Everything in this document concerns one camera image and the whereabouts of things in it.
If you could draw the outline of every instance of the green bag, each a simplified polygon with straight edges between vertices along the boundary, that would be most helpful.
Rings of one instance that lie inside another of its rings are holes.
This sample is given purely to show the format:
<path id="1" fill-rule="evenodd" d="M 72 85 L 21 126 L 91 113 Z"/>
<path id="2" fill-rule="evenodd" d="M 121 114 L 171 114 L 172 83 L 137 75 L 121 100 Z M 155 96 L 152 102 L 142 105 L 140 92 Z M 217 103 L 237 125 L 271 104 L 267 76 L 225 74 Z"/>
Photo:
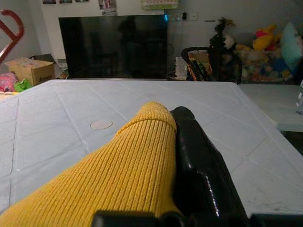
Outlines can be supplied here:
<path id="1" fill-rule="evenodd" d="M 32 87 L 32 85 L 30 84 L 30 82 L 27 79 L 24 79 L 21 82 L 15 83 L 15 91 L 17 91 L 17 92 L 25 91 L 26 89 L 29 89 L 31 87 Z"/>

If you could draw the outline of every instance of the yellow knit sleeve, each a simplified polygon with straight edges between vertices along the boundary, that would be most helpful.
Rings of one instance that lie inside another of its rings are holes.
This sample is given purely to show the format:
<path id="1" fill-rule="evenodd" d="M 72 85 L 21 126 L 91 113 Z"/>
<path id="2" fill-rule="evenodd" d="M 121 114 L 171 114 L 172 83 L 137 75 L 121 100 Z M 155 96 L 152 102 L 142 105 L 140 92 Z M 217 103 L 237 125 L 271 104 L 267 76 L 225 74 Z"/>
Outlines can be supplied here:
<path id="1" fill-rule="evenodd" d="M 176 124 L 145 104 L 113 139 L 0 216 L 2 227 L 89 227 L 97 210 L 178 211 L 172 199 Z"/>

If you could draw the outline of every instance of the pink bag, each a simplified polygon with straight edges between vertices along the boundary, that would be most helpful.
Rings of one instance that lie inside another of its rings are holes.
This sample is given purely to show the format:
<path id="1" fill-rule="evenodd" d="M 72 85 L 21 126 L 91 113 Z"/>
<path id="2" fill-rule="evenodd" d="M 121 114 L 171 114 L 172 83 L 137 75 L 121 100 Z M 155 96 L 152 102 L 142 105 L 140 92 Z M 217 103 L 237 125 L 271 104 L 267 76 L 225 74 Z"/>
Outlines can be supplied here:
<path id="1" fill-rule="evenodd" d="M 15 83 L 18 81 L 14 73 L 0 74 L 0 91 L 15 91 Z"/>

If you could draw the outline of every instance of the red hook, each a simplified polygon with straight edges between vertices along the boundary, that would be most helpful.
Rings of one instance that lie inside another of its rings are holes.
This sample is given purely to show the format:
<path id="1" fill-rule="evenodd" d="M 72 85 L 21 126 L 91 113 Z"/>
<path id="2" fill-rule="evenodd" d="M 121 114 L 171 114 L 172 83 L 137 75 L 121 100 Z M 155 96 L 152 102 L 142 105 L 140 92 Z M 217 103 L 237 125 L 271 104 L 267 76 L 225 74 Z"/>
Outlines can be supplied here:
<path id="1" fill-rule="evenodd" d="M 4 9 L 1 10 L 1 14 L 4 16 L 10 16 L 12 17 L 19 28 L 19 31 L 14 34 L 1 20 L 0 20 L 0 28 L 12 39 L 12 42 L 9 43 L 0 53 L 0 64 L 2 63 L 2 61 L 7 57 L 7 55 L 9 54 L 9 52 L 14 48 L 14 46 L 19 42 L 19 40 L 22 38 L 22 36 L 24 35 L 24 26 L 23 23 L 20 19 L 20 17 L 14 13 L 11 10 L 8 9 Z"/>

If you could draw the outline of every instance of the floor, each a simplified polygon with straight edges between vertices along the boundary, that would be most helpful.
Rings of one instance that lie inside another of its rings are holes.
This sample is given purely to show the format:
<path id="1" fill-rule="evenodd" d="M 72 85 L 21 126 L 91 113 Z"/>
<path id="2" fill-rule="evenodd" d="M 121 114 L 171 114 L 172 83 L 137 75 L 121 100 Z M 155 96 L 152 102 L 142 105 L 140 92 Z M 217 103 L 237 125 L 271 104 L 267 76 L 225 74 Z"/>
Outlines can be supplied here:
<path id="1" fill-rule="evenodd" d="M 282 134 L 303 155 L 303 132 L 284 131 Z"/>

